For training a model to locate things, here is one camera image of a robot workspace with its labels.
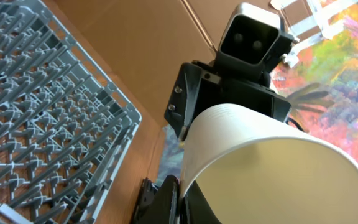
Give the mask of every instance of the screw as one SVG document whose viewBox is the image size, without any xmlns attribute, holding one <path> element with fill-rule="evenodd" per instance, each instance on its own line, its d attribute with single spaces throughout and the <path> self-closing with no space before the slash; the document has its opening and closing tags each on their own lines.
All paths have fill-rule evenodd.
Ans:
<svg viewBox="0 0 358 224">
<path fill-rule="evenodd" d="M 175 93 L 181 93 L 181 88 L 179 86 L 176 86 L 174 89 Z"/>
<path fill-rule="evenodd" d="M 168 105 L 168 110 L 174 111 L 175 110 L 175 105 L 172 105 L 172 104 Z"/>
</svg>

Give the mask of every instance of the black cable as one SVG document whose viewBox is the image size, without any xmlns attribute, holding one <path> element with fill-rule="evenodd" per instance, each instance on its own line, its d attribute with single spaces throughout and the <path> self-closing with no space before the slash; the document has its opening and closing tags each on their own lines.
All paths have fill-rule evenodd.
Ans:
<svg viewBox="0 0 358 224">
<path fill-rule="evenodd" d="M 303 128 L 301 127 L 301 125 L 297 122 L 297 121 L 295 121 L 294 119 L 292 119 L 292 118 L 287 118 L 287 121 L 285 122 L 286 124 L 288 124 L 288 122 L 289 121 L 291 121 L 291 123 L 293 123 L 300 131 L 305 131 L 305 130 L 303 130 Z"/>
</svg>

